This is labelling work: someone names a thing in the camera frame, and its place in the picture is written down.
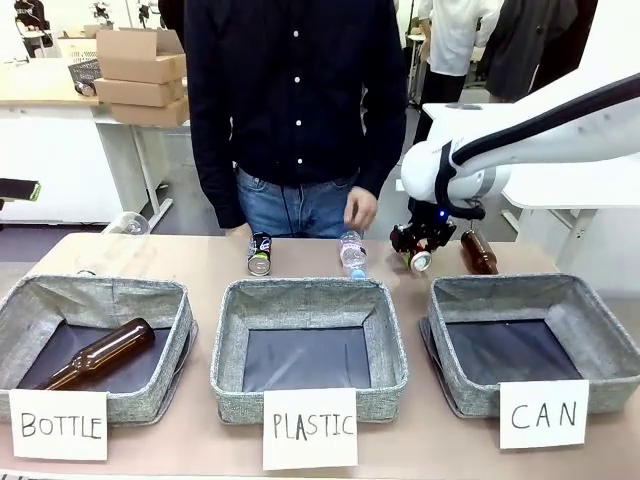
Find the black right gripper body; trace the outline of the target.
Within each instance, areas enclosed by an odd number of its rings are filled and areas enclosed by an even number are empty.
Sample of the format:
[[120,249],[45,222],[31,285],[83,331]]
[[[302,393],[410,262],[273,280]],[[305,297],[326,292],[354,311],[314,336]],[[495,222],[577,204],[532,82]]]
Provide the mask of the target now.
[[426,201],[409,198],[408,209],[411,213],[409,225],[417,240],[425,240],[427,228],[439,223],[453,223],[446,210]]

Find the person left hand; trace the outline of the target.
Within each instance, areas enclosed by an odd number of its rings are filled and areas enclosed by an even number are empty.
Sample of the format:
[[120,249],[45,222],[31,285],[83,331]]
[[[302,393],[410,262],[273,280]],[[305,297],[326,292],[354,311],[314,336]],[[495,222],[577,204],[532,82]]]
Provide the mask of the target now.
[[354,186],[346,200],[344,223],[354,231],[366,231],[377,213],[377,198],[368,190]]

